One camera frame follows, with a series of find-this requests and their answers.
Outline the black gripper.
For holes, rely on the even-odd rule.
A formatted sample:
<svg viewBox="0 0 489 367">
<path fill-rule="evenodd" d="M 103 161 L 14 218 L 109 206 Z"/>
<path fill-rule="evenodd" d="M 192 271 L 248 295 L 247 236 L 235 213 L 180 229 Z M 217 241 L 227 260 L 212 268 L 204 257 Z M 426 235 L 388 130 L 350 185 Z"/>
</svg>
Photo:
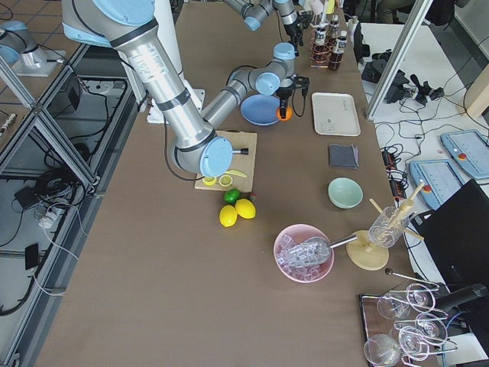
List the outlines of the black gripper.
<svg viewBox="0 0 489 367">
<path fill-rule="evenodd" d="M 284 29 L 294 47 L 303 46 L 303 32 L 312 20 L 311 11 L 295 11 L 284 18 Z"/>
<path fill-rule="evenodd" d="M 306 99 L 306 96 L 309 92 L 309 78 L 307 76 L 294 75 L 290 78 L 287 78 L 287 81 L 290 81 L 289 85 L 280 86 L 275 92 L 275 95 L 280 100 L 278 109 L 278 114 L 280 117 L 286 116 L 286 107 L 288 106 L 289 98 L 295 93 L 297 89 L 301 90 L 303 99 Z"/>
</svg>

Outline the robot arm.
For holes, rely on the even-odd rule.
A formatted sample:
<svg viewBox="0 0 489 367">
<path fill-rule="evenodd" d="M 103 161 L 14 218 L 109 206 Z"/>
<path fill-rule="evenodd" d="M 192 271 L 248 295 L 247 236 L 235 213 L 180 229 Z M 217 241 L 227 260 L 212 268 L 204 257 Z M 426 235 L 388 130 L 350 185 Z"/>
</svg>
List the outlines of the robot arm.
<svg viewBox="0 0 489 367">
<path fill-rule="evenodd" d="M 176 139 L 171 160 L 180 169 L 218 177 L 230 167 L 232 145 L 216 129 L 252 91 L 277 94 L 285 108 L 287 88 L 296 81 L 294 59 L 302 44 L 300 17 L 292 1 L 251 4 L 229 1 L 252 31 L 277 11 L 290 42 L 274 47 L 263 68 L 238 71 L 216 98 L 199 111 L 183 82 L 173 14 L 168 1 L 64 1 L 65 35 L 84 44 L 109 47 L 125 55 L 144 88 L 173 129 Z"/>
<path fill-rule="evenodd" d="M 303 5 L 304 1 L 264 0 L 257 4 L 242 0 L 224 0 L 223 2 L 240 14 L 251 31 L 258 30 L 275 12 L 295 50 L 298 46 L 303 46 L 303 31 L 307 29 L 312 19 L 308 11 L 299 12 L 296 8 L 298 5 Z"/>
</svg>

